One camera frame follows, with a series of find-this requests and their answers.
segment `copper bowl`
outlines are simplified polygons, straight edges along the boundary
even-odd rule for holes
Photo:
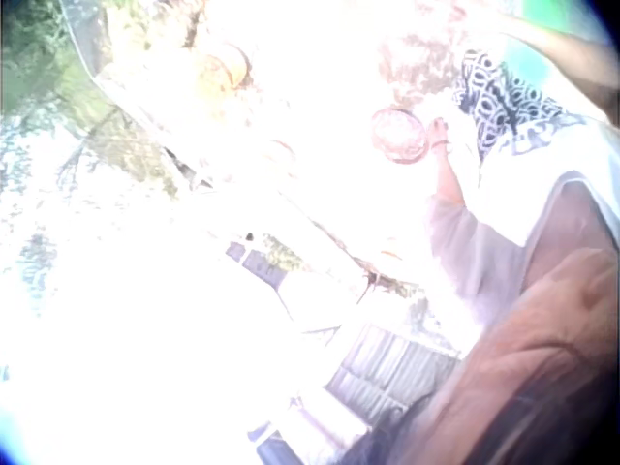
[[[384,108],[372,117],[372,142],[394,163],[412,165],[428,150],[422,122],[401,108]]]

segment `green foliage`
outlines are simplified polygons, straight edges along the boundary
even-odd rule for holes
[[[303,260],[272,235],[265,237],[264,246],[267,250],[266,259],[269,264],[284,271],[298,271],[303,268]]]

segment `woman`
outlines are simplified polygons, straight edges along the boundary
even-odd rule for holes
[[[612,51],[471,5],[453,19],[534,47],[617,122]],[[484,333],[437,393],[387,413],[343,465],[583,463],[594,451],[617,463],[620,133],[515,80],[466,55],[455,100],[479,131],[475,201],[441,119],[419,166],[437,180],[427,228],[442,289]]]

